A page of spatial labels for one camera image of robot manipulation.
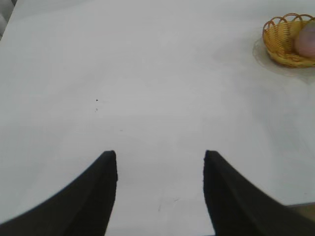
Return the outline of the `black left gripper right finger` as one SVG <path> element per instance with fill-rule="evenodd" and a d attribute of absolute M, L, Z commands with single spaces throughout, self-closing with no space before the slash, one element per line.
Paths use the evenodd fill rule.
<path fill-rule="evenodd" d="M 217 236 L 313 236 L 314 221 L 269 197 L 217 151 L 205 153 L 203 192 Z"/>

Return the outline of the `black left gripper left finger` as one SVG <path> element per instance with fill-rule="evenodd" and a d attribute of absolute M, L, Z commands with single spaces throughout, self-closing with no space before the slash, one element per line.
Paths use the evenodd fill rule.
<path fill-rule="evenodd" d="M 103 236 L 116 197 L 114 151 L 105 151 L 79 177 L 31 210 L 0 225 L 2 236 Z"/>

